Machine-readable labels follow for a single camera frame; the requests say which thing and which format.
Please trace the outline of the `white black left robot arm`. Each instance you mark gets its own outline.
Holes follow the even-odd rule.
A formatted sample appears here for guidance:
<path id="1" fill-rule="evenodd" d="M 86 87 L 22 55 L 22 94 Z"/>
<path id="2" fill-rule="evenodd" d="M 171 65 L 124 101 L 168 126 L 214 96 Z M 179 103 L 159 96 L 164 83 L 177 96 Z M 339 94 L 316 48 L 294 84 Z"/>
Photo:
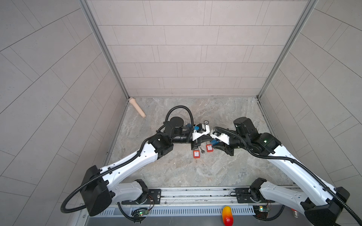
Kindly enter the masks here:
<path id="1" fill-rule="evenodd" d="M 196 125 L 191 110 L 178 105 L 171 108 L 155 135 L 146 138 L 139 150 L 116 163 L 97 168 L 90 167 L 81 185 L 61 204 L 62 213 L 73 213 L 86 209 L 93 217 L 102 213 L 114 202 L 147 200 L 149 189 L 145 182 L 137 179 L 132 183 L 122 181 L 138 169 L 155 162 L 173 150 L 174 143 L 190 144 L 192 151 L 207 141 L 210 136 L 208 121 Z"/>

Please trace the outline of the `red padlock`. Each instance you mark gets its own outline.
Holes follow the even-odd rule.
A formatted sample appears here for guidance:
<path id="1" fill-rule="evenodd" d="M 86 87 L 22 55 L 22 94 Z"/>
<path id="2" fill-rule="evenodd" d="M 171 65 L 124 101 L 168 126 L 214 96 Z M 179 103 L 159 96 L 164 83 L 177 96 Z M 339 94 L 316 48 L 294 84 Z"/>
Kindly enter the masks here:
<path id="1" fill-rule="evenodd" d="M 193 150 L 193 157 L 195 159 L 199 159 L 200 158 L 200 151 L 199 150 Z"/>
<path id="2" fill-rule="evenodd" d="M 213 146 L 211 144 L 208 144 L 206 145 L 206 151 L 209 153 L 209 152 L 213 152 L 214 149 L 213 149 Z"/>

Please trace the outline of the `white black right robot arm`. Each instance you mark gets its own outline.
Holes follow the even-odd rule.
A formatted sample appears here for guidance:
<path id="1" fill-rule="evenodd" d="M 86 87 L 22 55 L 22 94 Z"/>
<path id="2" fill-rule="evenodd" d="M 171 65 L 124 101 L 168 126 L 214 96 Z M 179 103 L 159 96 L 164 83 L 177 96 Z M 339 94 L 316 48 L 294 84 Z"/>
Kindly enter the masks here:
<path id="1" fill-rule="evenodd" d="M 225 152 L 242 148 L 256 158 L 268 160 L 300 188 L 300 191 L 293 191 L 259 178 L 250 186 L 254 201 L 264 198 L 288 206 L 303 214 L 314 226 L 335 226 L 341 212 L 346 210 L 361 225 L 362 220 L 347 205 L 350 193 L 345 188 L 335 188 L 321 179 L 272 134 L 259 133 L 249 118 L 240 117 L 233 123 L 233 131 L 214 127 L 210 132 L 212 138 L 220 141 L 215 148 Z"/>

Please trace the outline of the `blue padlock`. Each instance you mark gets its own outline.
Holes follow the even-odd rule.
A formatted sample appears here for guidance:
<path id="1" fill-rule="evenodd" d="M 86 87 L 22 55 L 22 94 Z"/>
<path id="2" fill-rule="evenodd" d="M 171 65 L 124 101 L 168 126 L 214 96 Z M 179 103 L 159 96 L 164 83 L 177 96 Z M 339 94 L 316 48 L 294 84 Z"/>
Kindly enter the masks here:
<path id="1" fill-rule="evenodd" d="M 212 146 L 215 146 L 215 145 L 219 144 L 219 141 L 217 141 L 217 140 L 212 140 L 212 141 L 210 141 L 210 144 L 211 144 Z"/>

